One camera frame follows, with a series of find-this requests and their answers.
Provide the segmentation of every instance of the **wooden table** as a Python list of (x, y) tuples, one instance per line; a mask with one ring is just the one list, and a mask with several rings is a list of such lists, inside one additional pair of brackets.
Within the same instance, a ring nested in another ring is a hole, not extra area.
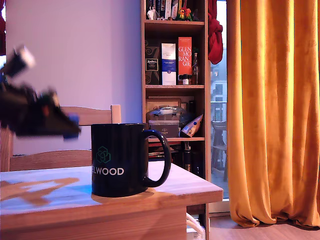
[[(149, 163), (156, 180), (163, 161)], [(167, 181), (120, 198), (91, 194), (91, 167), (0, 174), (1, 240), (184, 240), (186, 206), (222, 201), (222, 188), (172, 164)]]

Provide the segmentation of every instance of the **black mug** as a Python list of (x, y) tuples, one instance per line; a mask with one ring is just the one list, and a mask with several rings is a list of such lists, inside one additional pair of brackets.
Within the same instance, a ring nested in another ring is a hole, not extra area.
[[(164, 170), (159, 180), (148, 178), (148, 138), (155, 136), (164, 150)], [(91, 126), (92, 194), (126, 197), (162, 185), (171, 168), (167, 139), (144, 123), (93, 124)]]

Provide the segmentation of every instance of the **chair backrest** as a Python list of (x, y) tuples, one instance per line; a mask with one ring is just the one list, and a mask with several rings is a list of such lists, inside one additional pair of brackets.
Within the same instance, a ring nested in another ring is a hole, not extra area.
[[(76, 114), (80, 126), (121, 123), (121, 106), (111, 105), (110, 110), (63, 106), (62, 111)], [(0, 132), (0, 170), (22, 171), (53, 168), (70, 168), (91, 165), (90, 150), (58, 150), (31, 155), (13, 156), (13, 133), (8, 129)]]
[(211, 121), (211, 125), (215, 131), (227, 131), (227, 121)]

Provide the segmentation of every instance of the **wooden chair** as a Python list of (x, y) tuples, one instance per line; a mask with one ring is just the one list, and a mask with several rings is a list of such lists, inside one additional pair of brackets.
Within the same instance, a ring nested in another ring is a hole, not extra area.
[[(214, 168), (217, 168), (219, 152), (220, 151), (225, 152), (225, 155), (227, 156), (227, 145), (225, 144), (222, 136), (223, 131), (227, 131), (227, 121), (211, 121), (211, 125), (214, 129), (211, 166), (213, 166)], [(227, 178), (228, 178), (228, 162), (226, 157), (225, 165), (224, 165), (223, 181), (227, 181)]]
[[(68, 114), (77, 114), (80, 126), (92, 124), (121, 123), (121, 106), (111, 105), (111, 110), (86, 107), (63, 106)], [(13, 133), (0, 130), (0, 170), (1, 172), (70, 168), (91, 165), (90, 150), (58, 150), (31, 155), (13, 156)]]

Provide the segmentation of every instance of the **red cloth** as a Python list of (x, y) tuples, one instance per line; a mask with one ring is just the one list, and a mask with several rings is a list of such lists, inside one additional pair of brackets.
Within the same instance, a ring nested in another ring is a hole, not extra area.
[(0, 0), (0, 56), (6, 55), (6, 22), (2, 17), (1, 11), (6, 5), (6, 0)]
[(208, 59), (212, 64), (217, 64), (222, 60), (224, 45), (222, 43), (223, 27), (217, 21), (217, 0), (208, 0)]

